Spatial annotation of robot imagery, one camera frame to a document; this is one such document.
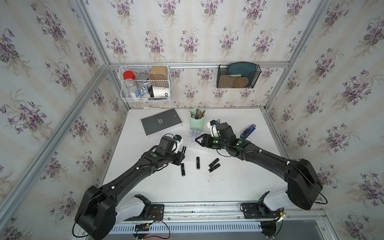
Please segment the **clear acrylic lipstick organizer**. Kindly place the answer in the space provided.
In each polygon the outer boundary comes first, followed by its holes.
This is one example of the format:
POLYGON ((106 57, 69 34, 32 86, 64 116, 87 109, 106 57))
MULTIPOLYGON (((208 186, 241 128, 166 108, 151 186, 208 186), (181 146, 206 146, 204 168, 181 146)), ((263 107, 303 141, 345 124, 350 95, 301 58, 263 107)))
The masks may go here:
POLYGON ((196 149, 196 150, 201 150, 201 151, 208 152, 209 149, 200 146, 200 145, 195 141, 196 138, 198 138, 198 137, 197 137, 197 136, 195 136, 195 137, 191 137, 191 128, 190 128, 190 135, 189 135, 189 138, 188 138, 188 144, 187 144, 187 146, 188 146, 189 148, 192 148, 192 149, 196 149))

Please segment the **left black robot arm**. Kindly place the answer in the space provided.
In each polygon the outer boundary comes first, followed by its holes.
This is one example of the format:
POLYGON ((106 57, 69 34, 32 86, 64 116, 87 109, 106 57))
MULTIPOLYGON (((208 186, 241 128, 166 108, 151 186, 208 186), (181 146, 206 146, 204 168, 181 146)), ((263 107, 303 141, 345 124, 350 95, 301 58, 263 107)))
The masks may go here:
POLYGON ((164 151, 158 146, 144 152, 141 158, 115 180, 97 188, 89 187, 81 200, 75 216, 79 225, 94 240, 102 240, 113 229, 118 219, 126 220, 131 216, 123 216, 118 210, 119 202, 139 182, 152 175, 166 164, 181 165, 187 147, 181 151, 164 151))

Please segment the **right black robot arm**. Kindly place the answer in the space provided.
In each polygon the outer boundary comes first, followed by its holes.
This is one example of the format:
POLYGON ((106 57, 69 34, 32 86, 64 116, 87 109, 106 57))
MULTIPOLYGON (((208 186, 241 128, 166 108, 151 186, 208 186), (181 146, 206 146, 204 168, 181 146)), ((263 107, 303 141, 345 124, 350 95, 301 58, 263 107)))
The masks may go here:
POLYGON ((263 150, 248 140, 234 138, 221 140, 210 134, 202 134, 195 142, 208 149, 224 149, 234 158, 256 164, 277 175, 287 183, 287 187, 266 193, 261 203, 270 211, 296 206, 310 210, 319 197, 323 184, 312 164, 305 160, 291 160, 263 150))

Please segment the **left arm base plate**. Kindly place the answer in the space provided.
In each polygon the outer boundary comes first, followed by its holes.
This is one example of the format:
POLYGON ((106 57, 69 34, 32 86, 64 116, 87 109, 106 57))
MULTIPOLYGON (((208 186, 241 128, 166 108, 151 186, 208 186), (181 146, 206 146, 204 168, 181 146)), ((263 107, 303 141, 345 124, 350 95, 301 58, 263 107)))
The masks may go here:
POLYGON ((126 221, 159 221, 164 218, 164 204, 150 204, 144 207, 143 212, 138 217, 131 217, 126 221))

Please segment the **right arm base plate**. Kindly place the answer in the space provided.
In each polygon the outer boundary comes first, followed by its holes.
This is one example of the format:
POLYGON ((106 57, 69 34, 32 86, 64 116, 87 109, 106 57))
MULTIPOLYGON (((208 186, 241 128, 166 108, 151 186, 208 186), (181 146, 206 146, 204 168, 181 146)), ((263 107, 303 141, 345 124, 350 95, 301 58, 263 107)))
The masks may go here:
POLYGON ((245 219, 276 219, 284 214, 284 208, 276 211, 270 210, 264 203, 242 203, 240 210, 245 219))

